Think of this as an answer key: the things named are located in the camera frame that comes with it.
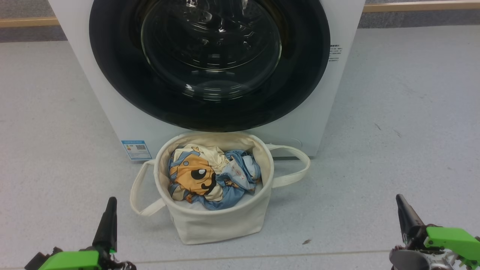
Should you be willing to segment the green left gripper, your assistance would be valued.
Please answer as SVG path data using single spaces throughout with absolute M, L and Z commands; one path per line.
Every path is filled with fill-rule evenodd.
M 78 251 L 55 247 L 52 253 L 37 253 L 24 270 L 137 270 L 130 261 L 119 261 L 117 252 L 117 199 L 109 198 L 102 214 L 92 246 Z

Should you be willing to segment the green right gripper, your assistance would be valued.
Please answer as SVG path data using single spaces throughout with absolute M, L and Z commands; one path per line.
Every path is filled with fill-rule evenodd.
M 480 237 L 461 228 L 425 225 L 401 194 L 396 203 L 405 246 L 390 251 L 391 270 L 480 270 Z

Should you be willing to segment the cream orange cartoon shirt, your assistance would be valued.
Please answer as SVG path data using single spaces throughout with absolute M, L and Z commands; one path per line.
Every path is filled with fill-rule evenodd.
M 216 176 L 230 161 L 219 147 L 188 144 L 175 149 L 168 163 L 173 200 L 192 203 L 200 196 L 207 201 L 221 201 L 223 188 Z

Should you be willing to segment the blue cartoon print garment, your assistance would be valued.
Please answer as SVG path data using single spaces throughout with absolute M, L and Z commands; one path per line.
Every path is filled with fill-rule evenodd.
M 194 195 L 187 202 L 199 203 L 207 210 L 224 210 L 235 206 L 245 194 L 253 194 L 261 181 L 261 170 L 254 156 L 245 150 L 222 152 L 219 148 L 201 149 L 200 157 L 206 159 L 215 173 L 215 187 L 209 194 Z

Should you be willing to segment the washing machine glass door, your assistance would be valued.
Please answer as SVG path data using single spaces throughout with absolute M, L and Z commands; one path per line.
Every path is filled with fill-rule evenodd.
M 89 37 L 127 101 L 206 132 L 287 115 L 320 82 L 330 50 L 319 0 L 94 0 Z

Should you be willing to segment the white front-load washing machine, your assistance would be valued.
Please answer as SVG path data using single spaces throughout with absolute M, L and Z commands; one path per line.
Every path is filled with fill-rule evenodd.
M 94 0 L 48 1 L 120 142 L 143 140 L 151 158 L 154 158 L 168 140 L 192 131 L 145 113 L 127 101 L 108 82 L 95 60 L 90 44 L 89 17 Z M 330 45 L 340 44 L 343 47 L 341 59 L 338 62 L 327 62 L 321 80 L 300 106 L 276 121 L 243 130 L 259 137 L 262 142 L 270 137 L 292 137 L 300 140 L 300 150 L 310 157 L 315 156 L 319 149 L 366 2 L 319 1 L 329 22 Z

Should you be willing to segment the blue energy label sticker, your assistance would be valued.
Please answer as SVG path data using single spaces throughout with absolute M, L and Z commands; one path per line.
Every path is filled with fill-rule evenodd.
M 151 160 L 152 156 L 143 140 L 122 140 L 127 155 L 132 161 Z

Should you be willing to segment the cream canvas laundry basket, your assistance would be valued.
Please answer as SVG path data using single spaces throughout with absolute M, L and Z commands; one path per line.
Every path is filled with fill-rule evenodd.
M 167 155 L 171 154 L 174 147 L 181 143 L 197 142 L 208 145 L 218 142 L 228 150 L 235 147 L 252 150 L 254 157 L 259 158 L 261 172 L 266 173 L 266 179 L 262 182 L 262 191 L 247 203 L 226 210 L 197 211 L 176 205 L 173 199 L 167 196 L 167 169 L 165 166 Z M 274 177 L 275 166 L 271 155 L 271 150 L 274 149 L 284 149 L 297 157 L 303 162 L 304 168 L 288 175 Z M 255 234 L 262 229 L 272 189 L 300 181 L 310 165 L 310 158 L 301 150 L 283 145 L 266 145 L 258 137 L 248 133 L 183 133 L 168 140 L 161 147 L 155 159 L 148 160 L 142 165 L 131 188 L 130 205 L 135 213 L 144 217 L 149 217 L 166 207 L 182 243 L 186 245 L 206 244 L 243 237 Z M 149 166 L 154 168 L 154 179 L 161 198 L 144 210 L 139 210 L 137 206 L 139 188 Z

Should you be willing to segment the round drain filter cover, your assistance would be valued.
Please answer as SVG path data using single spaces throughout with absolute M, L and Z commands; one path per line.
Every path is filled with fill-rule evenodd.
M 292 137 L 270 137 L 264 141 L 266 145 L 289 146 L 297 149 L 302 148 L 302 142 Z

